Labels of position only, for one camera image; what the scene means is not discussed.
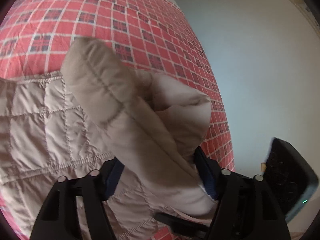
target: red plaid bedspread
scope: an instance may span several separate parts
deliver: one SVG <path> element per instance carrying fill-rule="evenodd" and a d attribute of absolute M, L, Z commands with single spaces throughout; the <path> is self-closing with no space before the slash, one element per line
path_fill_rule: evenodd
<path fill-rule="evenodd" d="M 17 0 L 0 26 L 0 77 L 60 70 L 70 43 L 101 39 L 122 62 L 161 72 L 208 94 L 210 129 L 201 144 L 221 166 L 234 169 L 229 126 L 219 89 L 197 37 L 169 0 Z M 1 211 L 22 235 L 0 198 Z M 153 237 L 171 240 L 167 228 Z"/>

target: beige jacket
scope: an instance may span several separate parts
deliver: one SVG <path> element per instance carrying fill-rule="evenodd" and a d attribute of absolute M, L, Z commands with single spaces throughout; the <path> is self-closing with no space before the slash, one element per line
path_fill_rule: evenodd
<path fill-rule="evenodd" d="M 190 165 L 210 120 L 205 94 L 128 69 L 88 38 L 72 44 L 61 72 L 0 80 L 0 189 L 24 234 L 60 175 L 83 177 L 114 156 L 126 168 L 104 207 L 118 239 L 150 238 L 163 226 L 153 214 L 172 208 L 212 217 L 215 203 Z"/>

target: bed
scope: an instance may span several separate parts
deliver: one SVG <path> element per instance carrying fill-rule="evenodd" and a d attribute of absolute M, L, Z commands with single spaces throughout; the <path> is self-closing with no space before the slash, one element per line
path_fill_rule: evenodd
<path fill-rule="evenodd" d="M 201 44 L 173 0 L 16 0 L 0 26 L 0 77 L 60 70 L 71 42 L 81 36 L 104 41 L 129 67 L 165 73 L 208 94 L 211 124 L 201 147 L 222 167 L 234 169 L 217 82 Z M 15 234 L 28 239 L 1 197 L 0 209 Z M 173 238 L 167 227 L 153 236 Z"/>

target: stitching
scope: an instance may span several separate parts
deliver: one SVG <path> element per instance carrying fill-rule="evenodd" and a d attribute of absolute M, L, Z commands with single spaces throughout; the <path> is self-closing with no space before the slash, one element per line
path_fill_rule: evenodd
<path fill-rule="evenodd" d="M 67 139 L 67 146 L 68 146 L 68 152 L 70 155 L 70 159 L 73 160 L 72 154 L 71 154 L 71 150 L 70 150 L 70 143 L 69 143 L 69 137 L 68 137 L 68 128 L 67 128 L 67 115 L 66 115 L 66 106 L 67 106 L 67 102 L 66 102 L 66 83 L 64 82 L 64 80 L 62 79 L 62 87 L 63 87 L 63 100 L 64 100 L 64 106 L 63 106 L 63 122 L 64 122 L 64 127 L 66 129 L 66 139 Z"/>
<path fill-rule="evenodd" d="M 139 186 L 134 187 L 134 188 L 130 188 L 130 189 L 127 189 L 127 190 L 124 190 L 124 191 L 121 191 L 121 192 L 120 192 L 119 194 L 117 194 L 117 195 L 112 195 L 112 196 L 110 196 L 108 200 L 111 200 L 111 199 L 114 199 L 114 198 L 119 198 L 121 195 L 125 195 L 125 194 L 127 194 L 127 193 L 132 192 L 132 191 L 135 191 L 138 187 L 139 187 Z"/>
<path fill-rule="evenodd" d="M 43 96 L 43 103 L 44 103 L 44 108 L 43 108 L 43 114 L 40 114 L 40 116 L 43 118 L 43 123 L 44 123 L 44 141 L 45 141 L 45 150 L 49 156 L 49 163 L 52 163 L 53 162 L 53 159 L 51 158 L 50 156 L 50 153 L 49 153 L 49 148 L 48 148 L 48 141 L 47 141 L 47 133 L 46 133 L 46 125 L 45 125 L 45 95 L 46 95 L 46 89 L 47 89 L 47 83 L 44 83 L 44 96 Z"/>
<path fill-rule="evenodd" d="M 147 223 L 149 223 L 152 220 L 154 220 L 153 217 L 148 218 L 147 220 L 145 220 L 144 222 L 142 222 L 141 224 L 139 224 L 135 228 L 131 228 L 131 229 L 127 230 L 125 233 L 119 235 L 119 238 L 123 238 L 125 236 L 128 236 L 130 233 L 137 231 L 139 228 L 143 227 L 144 225 L 146 225 Z"/>
<path fill-rule="evenodd" d="M 84 134 L 84 137 L 85 137 L 85 145 L 86 145 L 86 152 L 90 152 L 89 151 L 89 145 L 90 145 L 90 143 L 89 143 L 89 138 L 88 138 L 88 134 L 87 134 L 87 128 L 86 128 L 86 126 L 85 126 L 85 120 L 84 120 L 84 111 L 83 111 L 83 109 L 81 108 L 81 112 L 82 112 L 82 115 L 80 116 L 80 118 L 81 118 L 81 120 L 82 120 L 82 123 L 83 123 L 83 129 L 82 129 L 82 131 L 83 131 L 83 134 Z"/>
<path fill-rule="evenodd" d="M 139 184 L 140 184 L 140 189 L 141 189 L 141 192 L 143 194 L 143 198 L 144 198 L 144 201 L 147 203 L 148 207 L 149 207 L 149 211 L 150 211 L 150 216 L 152 216 L 152 210 L 151 210 L 151 207 L 150 207 L 150 203 L 149 201 L 147 200 L 147 195 L 146 193 L 144 192 L 143 188 L 142 188 L 142 183 L 141 183 L 141 180 L 139 178 L 137 178 Z"/>
<path fill-rule="evenodd" d="M 124 105 L 121 104 L 121 106 L 122 106 L 122 107 L 119 108 L 119 110 L 116 112 L 116 114 L 115 114 L 111 119 L 108 120 L 108 122 L 107 122 L 106 125 L 110 124 L 110 123 L 111 123 L 113 120 L 115 120 L 123 111 L 125 111 Z"/>
<path fill-rule="evenodd" d="M 52 113 L 55 113 L 55 112 L 58 112 L 58 111 L 68 111 L 68 110 L 72 110 L 72 109 L 82 109 L 82 108 L 81 108 L 81 106 L 74 106 L 74 107 L 70 107 L 70 108 L 66 108 L 66 109 L 58 109 L 58 110 L 54 110 L 54 111 L 42 110 L 40 112 L 31 112 L 31 113 L 23 113 L 23 114 L 11 114 L 11 115 L 0 115 L 0 118 L 1 117 L 13 118 L 13 117 L 19 117 L 19 116 L 28 115 L 28 114 L 44 115 L 45 113 L 52 114 Z"/>
<path fill-rule="evenodd" d="M 44 83 L 44 82 L 49 82 L 49 81 L 57 80 L 57 79 L 62 79 L 62 76 L 43 78 L 43 79 L 33 78 L 33 79 L 26 79 L 26 80 L 21 80 L 21 81 L 0 78 L 0 82 L 22 85 L 22 84 L 29 84 L 29 83 Z"/>
<path fill-rule="evenodd" d="M 12 110 L 12 103 L 13 103 L 13 98 L 14 96 L 12 97 L 12 100 L 11 100 L 11 107 L 10 107 L 10 113 L 11 113 L 11 110 Z M 17 167 L 17 164 L 13 161 L 13 157 L 12 157 L 12 133 L 11 133 L 11 120 L 9 120 L 9 153 L 10 153 L 10 157 L 11 157 L 11 164 L 12 164 L 12 167 L 15 169 L 15 172 L 19 172 L 19 169 Z"/>
<path fill-rule="evenodd" d="M 6 179 L 8 177 L 13 177 L 13 176 L 21 176 L 21 175 L 24 175 L 24 174 L 28 174 L 28 173 L 32 173 L 32 172 L 37 172 L 37 171 L 41 171 L 42 170 L 42 173 L 41 174 L 35 174 L 35 175 L 27 175 L 26 177 L 24 178 L 12 178 L 12 180 L 9 180 L 9 181 L 6 181 L 4 183 L 2 183 L 2 185 L 5 185 L 9 182 L 12 182 L 12 181 L 15 181 L 15 180 L 23 180 L 23 179 L 30 179 L 30 178 L 34 178 L 34 177 L 37 177 L 37 176 L 42 176 L 44 174 L 47 174 L 47 173 L 53 173 L 53 172 L 57 172 L 57 171 L 60 171 L 62 169 L 66 169 L 68 167 L 73 167 L 74 169 L 77 167 L 77 166 L 80 166 L 80 165 L 84 165 L 84 164 L 87 164 L 89 162 L 94 162 L 96 160 L 105 160 L 105 159 L 111 159 L 113 157 L 113 155 L 111 153 L 103 153 L 103 154 L 97 154 L 97 155 L 94 155 L 94 156 L 88 156 L 84 159 L 79 159 L 79 160 L 74 160 L 74 161 L 71 161 L 69 162 L 68 164 L 65 164 L 65 163 L 60 163 L 58 165 L 50 165 L 50 166 L 47 166 L 47 167 L 44 167 L 44 168 L 39 168 L 39 169 L 36 169 L 36 170 L 31 170 L 31 171 L 25 171 L 23 173 L 20 173 L 20 174 L 10 174 L 10 175 L 5 175 L 5 176 L 1 176 L 0 178 L 1 179 Z"/>
<path fill-rule="evenodd" d="M 137 124 L 137 126 L 138 126 L 164 153 L 166 153 L 166 155 L 167 155 L 168 157 L 170 157 L 170 155 L 167 153 L 167 151 L 164 150 L 164 149 L 161 147 L 161 145 L 158 144 L 158 142 L 141 126 L 140 122 L 137 122 L 137 121 L 135 120 L 135 118 L 131 116 L 131 114 L 130 114 L 130 113 L 127 111 L 127 109 L 125 108 L 124 104 L 123 104 L 121 101 L 118 100 L 118 98 L 117 98 L 117 97 L 113 94 L 113 92 L 109 89 L 108 85 L 105 84 L 105 83 L 103 82 L 103 80 L 101 79 L 101 77 L 95 72 L 94 68 L 92 67 L 91 62 L 88 60 L 87 57 L 84 57 L 84 55 L 82 54 L 82 51 L 80 51 L 79 54 L 80 54 L 80 56 L 82 57 L 82 59 L 87 63 L 87 66 L 88 66 L 88 68 L 90 69 L 90 73 L 92 73 L 92 75 L 97 79 L 97 81 L 98 81 L 100 84 L 103 85 L 103 88 L 106 90 L 106 92 L 109 92 L 110 95 L 114 98 L 114 100 L 115 100 L 116 102 L 118 102 L 118 103 L 123 107 L 123 109 L 124 109 L 125 113 L 128 115 L 128 117 L 130 117 L 130 118 Z M 181 167 L 181 166 L 179 165 L 179 163 L 176 163 L 176 162 L 175 162 L 174 159 L 172 159 L 172 158 L 170 158 L 170 159 L 171 159 L 181 170 L 183 170 L 183 171 L 191 178 L 191 180 L 193 180 L 193 181 L 198 185 L 198 181 L 197 181 L 191 174 L 189 174 L 187 171 L 185 171 L 185 170 L 183 169 L 183 167 Z"/>

